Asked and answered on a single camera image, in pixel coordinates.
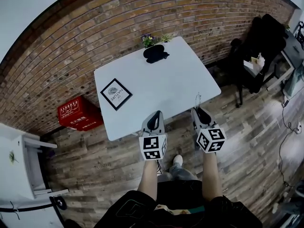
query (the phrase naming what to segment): black picture frame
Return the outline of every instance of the black picture frame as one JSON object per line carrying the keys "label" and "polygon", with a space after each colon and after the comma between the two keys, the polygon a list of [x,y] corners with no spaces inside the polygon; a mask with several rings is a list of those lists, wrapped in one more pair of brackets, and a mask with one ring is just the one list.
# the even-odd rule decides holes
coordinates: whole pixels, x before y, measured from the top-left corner
{"label": "black picture frame", "polygon": [[[113,105],[113,103],[110,101],[110,99],[104,94],[104,91],[113,83],[116,82],[117,84],[119,84],[119,86],[121,88],[123,88],[129,95],[119,104],[119,106],[115,106]],[[102,96],[107,100],[107,102],[117,111],[120,107],[122,107],[122,105],[124,103],[126,103],[127,100],[130,99],[130,97],[132,96],[131,92],[129,90],[127,90],[116,78],[114,78],[110,83],[107,84],[106,87],[104,87],[104,89],[102,91],[100,91],[100,93],[102,94]]]}

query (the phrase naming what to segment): brick wall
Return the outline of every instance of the brick wall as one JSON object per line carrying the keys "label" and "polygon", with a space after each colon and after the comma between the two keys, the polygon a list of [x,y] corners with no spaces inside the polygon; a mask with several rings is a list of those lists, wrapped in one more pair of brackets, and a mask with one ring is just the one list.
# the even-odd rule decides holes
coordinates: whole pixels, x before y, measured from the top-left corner
{"label": "brick wall", "polygon": [[0,64],[0,122],[36,134],[59,127],[57,107],[84,95],[98,105],[94,70],[142,48],[140,36],[182,36],[204,64],[224,58],[256,16],[286,23],[288,0],[60,0]]}

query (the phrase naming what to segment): gray jeans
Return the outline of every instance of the gray jeans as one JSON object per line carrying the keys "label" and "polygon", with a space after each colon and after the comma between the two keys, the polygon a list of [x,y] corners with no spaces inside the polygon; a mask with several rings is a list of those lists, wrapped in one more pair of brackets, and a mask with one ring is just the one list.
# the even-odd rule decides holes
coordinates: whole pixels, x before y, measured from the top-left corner
{"label": "gray jeans", "polygon": [[190,181],[197,180],[197,178],[190,171],[182,168],[181,165],[176,162],[170,167],[169,172],[165,172],[157,177],[157,182],[174,180]]}

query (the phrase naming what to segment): white box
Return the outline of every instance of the white box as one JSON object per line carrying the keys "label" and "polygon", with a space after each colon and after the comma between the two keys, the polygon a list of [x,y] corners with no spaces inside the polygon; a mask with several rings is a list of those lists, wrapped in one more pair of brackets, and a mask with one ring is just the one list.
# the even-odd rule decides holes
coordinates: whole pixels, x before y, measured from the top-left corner
{"label": "white box", "polygon": [[210,128],[201,129],[196,143],[205,153],[218,152],[227,140],[224,129]]}
{"label": "white box", "polygon": [[140,137],[139,145],[146,161],[161,160],[167,149],[167,135]]}

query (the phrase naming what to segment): red plastic crate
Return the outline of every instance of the red plastic crate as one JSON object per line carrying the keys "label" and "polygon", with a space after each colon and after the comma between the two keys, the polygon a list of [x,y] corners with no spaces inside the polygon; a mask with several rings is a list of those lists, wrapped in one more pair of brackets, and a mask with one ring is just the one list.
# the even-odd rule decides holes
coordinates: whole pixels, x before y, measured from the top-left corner
{"label": "red plastic crate", "polygon": [[104,123],[99,109],[79,96],[58,107],[59,123],[79,131],[88,131]]}

